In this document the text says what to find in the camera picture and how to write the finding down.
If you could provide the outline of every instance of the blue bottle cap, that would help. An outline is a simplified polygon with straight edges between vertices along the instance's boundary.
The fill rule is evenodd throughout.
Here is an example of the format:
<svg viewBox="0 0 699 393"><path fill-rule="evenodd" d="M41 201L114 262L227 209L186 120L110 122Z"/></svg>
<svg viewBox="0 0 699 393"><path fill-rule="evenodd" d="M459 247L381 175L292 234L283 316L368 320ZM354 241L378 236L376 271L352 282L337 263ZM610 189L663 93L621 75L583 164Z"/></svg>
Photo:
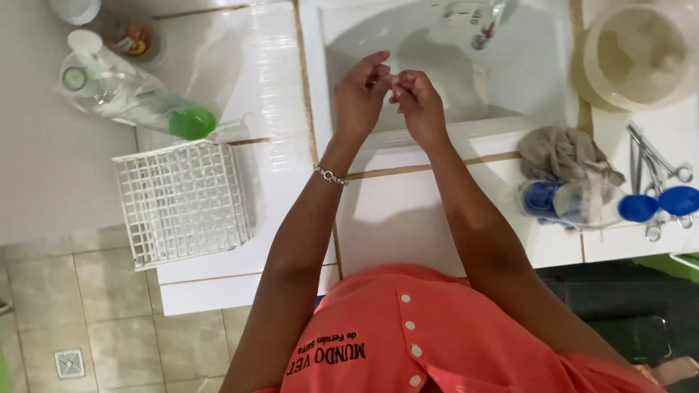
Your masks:
<svg viewBox="0 0 699 393"><path fill-rule="evenodd" d="M690 215L699 210L699 190L685 185L668 188L660 195L658 202L671 215Z"/></svg>
<svg viewBox="0 0 699 393"><path fill-rule="evenodd" d="M619 202L619 215L626 221L646 222L660 208L655 198L647 195L627 195Z"/></svg>

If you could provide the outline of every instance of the towel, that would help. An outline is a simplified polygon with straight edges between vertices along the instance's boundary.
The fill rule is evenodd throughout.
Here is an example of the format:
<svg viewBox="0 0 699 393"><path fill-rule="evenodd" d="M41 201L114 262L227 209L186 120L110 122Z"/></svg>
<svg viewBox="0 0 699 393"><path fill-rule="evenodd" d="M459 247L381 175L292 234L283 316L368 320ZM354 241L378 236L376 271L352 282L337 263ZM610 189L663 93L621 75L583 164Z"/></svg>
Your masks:
<svg viewBox="0 0 699 393"><path fill-rule="evenodd" d="M521 171L528 179L568 182L603 178L616 186L626 181L592 138L577 129L536 129L523 137L517 148L522 156Z"/></svg>

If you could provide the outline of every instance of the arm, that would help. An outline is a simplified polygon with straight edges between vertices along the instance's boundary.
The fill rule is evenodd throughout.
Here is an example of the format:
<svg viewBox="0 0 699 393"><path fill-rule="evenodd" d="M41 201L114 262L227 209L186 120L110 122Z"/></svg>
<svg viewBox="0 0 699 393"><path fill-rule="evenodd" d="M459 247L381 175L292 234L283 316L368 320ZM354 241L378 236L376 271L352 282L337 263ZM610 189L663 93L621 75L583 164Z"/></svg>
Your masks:
<svg viewBox="0 0 699 393"><path fill-rule="evenodd" d="M481 191L454 149L442 101L424 73L394 79L399 113L427 153L449 229L473 287L559 353L583 353L631 367L539 279L507 220Z"/></svg>
<svg viewBox="0 0 699 393"><path fill-rule="evenodd" d="M378 120L390 86L381 75L389 56L364 58L336 87L338 130L319 165L344 178ZM320 270L343 186L313 173L291 207L267 257L240 345L220 393L279 387L291 355L313 315Z"/></svg>

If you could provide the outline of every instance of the sink basin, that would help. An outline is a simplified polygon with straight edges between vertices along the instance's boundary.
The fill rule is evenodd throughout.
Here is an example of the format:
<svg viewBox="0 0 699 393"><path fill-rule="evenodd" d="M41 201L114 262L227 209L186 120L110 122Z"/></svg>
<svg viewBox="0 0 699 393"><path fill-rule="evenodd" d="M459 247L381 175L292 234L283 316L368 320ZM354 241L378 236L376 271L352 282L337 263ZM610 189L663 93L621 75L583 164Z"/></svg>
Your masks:
<svg viewBox="0 0 699 393"><path fill-rule="evenodd" d="M319 155L334 129L333 86L362 57L378 50L391 51L387 64L393 73L425 71L444 102L452 140L483 136L483 127L501 134L502 129L489 127L488 121L507 117L526 117L531 124L574 125L577 95L568 82L572 29L567 1L510 0L494 37L477 51L471 47L479 31L471 24L472 15L453 10L488 10L487 3L302 0ZM387 96L365 147L391 147L391 140L406 133L403 116Z"/></svg>

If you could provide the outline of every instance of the silver bracelet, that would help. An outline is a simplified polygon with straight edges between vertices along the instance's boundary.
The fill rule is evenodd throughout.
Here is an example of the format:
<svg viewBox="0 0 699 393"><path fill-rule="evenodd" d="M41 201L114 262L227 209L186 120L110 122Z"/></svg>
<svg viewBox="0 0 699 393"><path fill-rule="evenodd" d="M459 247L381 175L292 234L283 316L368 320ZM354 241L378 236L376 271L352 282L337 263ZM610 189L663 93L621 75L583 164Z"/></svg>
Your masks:
<svg viewBox="0 0 699 393"><path fill-rule="evenodd" d="M313 170L320 173L321 176L323 176L323 179L325 179L329 182L339 183L341 185L344 185L345 187L350 185L350 182L346 181L345 179L340 179L339 177L335 176L335 174L332 173L332 171L326 171L325 169L321 168L318 165L314 165Z"/></svg>

